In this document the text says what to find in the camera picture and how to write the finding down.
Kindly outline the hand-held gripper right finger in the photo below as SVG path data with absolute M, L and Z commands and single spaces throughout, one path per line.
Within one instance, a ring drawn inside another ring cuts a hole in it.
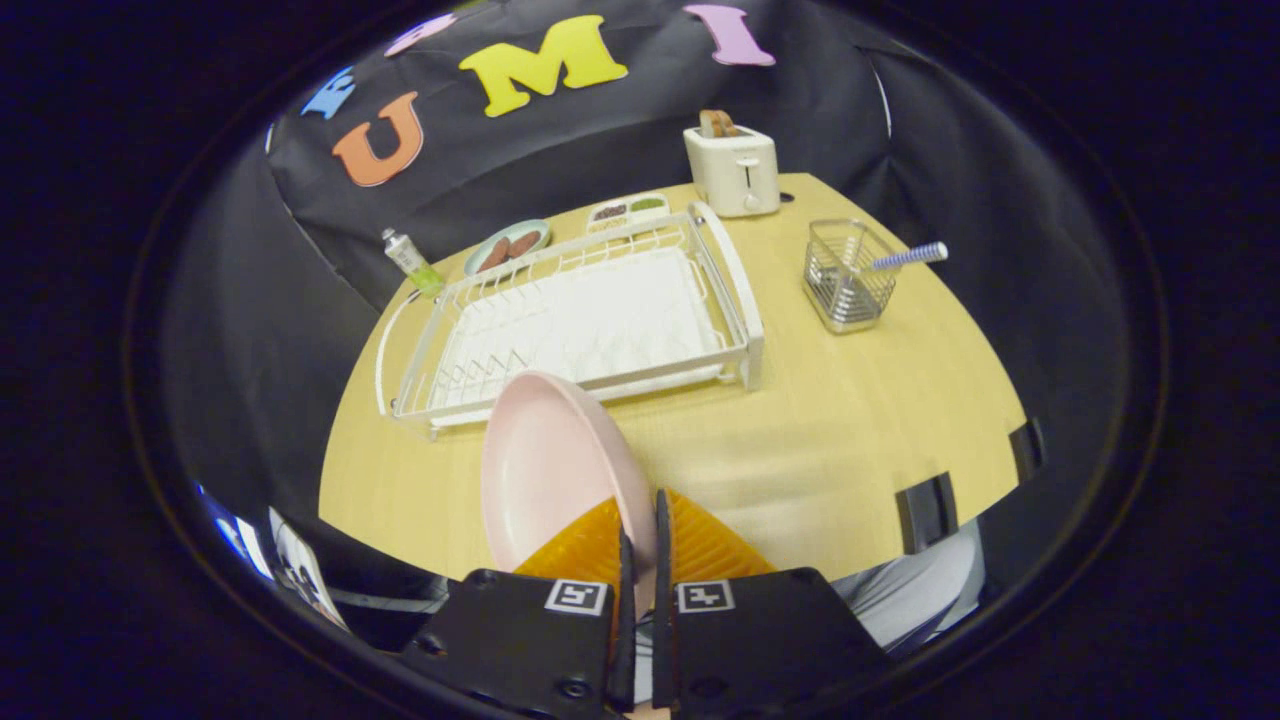
M 675 501 L 655 498 L 652 706 L 672 719 L 795 719 L 860 693 L 890 656 L 814 568 L 677 582 Z

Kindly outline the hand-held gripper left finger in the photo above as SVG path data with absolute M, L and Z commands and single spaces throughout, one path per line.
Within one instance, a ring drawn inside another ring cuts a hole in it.
M 516 571 L 477 569 L 407 642 L 401 662 L 524 719 L 620 719 L 635 707 L 634 546 L 608 498 Z

